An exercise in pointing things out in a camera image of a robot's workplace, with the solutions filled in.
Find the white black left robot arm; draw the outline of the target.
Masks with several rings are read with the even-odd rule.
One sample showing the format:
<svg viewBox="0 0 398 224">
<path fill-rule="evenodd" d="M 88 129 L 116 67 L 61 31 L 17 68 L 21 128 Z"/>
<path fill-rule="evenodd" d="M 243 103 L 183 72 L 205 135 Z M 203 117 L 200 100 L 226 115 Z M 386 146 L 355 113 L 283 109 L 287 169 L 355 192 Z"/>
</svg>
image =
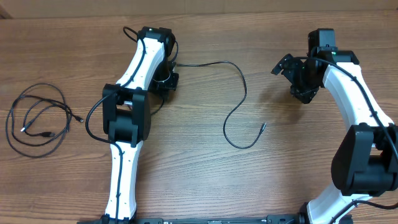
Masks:
<svg viewBox="0 0 398 224">
<path fill-rule="evenodd" d="M 108 204 L 102 223 L 132 223 L 137 210 L 136 179 L 140 151 L 151 126 L 149 94 L 169 97 L 176 90 L 171 29 L 143 27 L 125 74 L 103 88 L 103 130 L 113 157 Z"/>
</svg>

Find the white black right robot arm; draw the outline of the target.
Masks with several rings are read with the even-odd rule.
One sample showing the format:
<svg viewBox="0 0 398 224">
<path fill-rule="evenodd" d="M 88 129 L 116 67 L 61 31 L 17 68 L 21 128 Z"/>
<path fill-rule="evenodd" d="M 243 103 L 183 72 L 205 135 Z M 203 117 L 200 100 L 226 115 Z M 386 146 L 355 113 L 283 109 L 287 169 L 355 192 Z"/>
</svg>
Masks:
<svg viewBox="0 0 398 224">
<path fill-rule="evenodd" d="M 290 82 L 290 94 L 310 103 L 319 89 L 332 95 L 346 127 L 346 135 L 331 163 L 332 183 L 296 215 L 268 215 L 267 223 L 352 223 L 358 205 L 393 210 L 371 201 L 397 189 L 397 125 L 372 96 L 359 60 L 339 50 L 333 29 L 308 34 L 304 57 L 285 55 L 271 71 Z"/>
</svg>

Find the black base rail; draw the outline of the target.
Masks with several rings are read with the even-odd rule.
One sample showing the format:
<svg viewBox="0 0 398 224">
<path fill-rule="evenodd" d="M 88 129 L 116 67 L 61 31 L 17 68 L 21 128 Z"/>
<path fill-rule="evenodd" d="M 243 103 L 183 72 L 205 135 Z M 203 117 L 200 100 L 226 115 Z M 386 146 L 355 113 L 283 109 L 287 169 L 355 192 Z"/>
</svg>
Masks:
<svg viewBox="0 0 398 224">
<path fill-rule="evenodd" d="M 135 218 L 132 220 L 119 220 L 118 223 L 132 224 L 299 224 L 309 223 L 303 215 L 268 215 L 261 218 L 188 218 L 169 219 L 162 218 Z"/>
</svg>

